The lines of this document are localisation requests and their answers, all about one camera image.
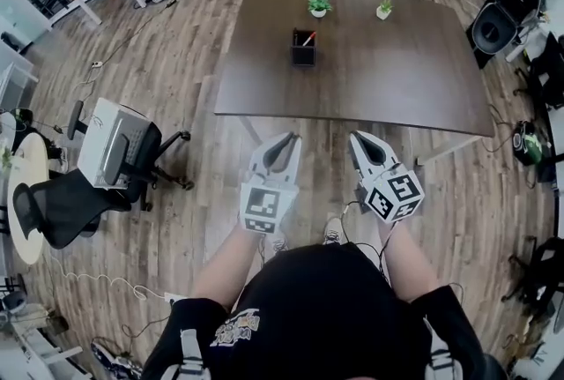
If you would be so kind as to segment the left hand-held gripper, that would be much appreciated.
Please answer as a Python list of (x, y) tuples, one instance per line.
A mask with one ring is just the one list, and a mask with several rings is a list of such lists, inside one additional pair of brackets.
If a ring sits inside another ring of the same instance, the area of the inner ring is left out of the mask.
[(279, 230), (299, 193), (299, 188), (293, 184), (296, 183), (301, 148), (301, 137), (288, 131), (267, 139), (252, 153), (249, 163), (252, 174), (284, 183), (247, 182), (241, 185), (239, 217), (244, 229), (265, 235)]

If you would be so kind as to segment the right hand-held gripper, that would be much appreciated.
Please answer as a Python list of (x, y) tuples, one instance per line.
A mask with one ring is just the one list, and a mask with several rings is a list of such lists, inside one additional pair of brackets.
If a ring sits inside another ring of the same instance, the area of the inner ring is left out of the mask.
[(415, 213), (425, 193), (414, 171), (400, 164), (387, 142), (365, 131), (352, 131), (349, 153), (359, 175), (355, 195), (363, 212), (374, 212), (384, 223)]

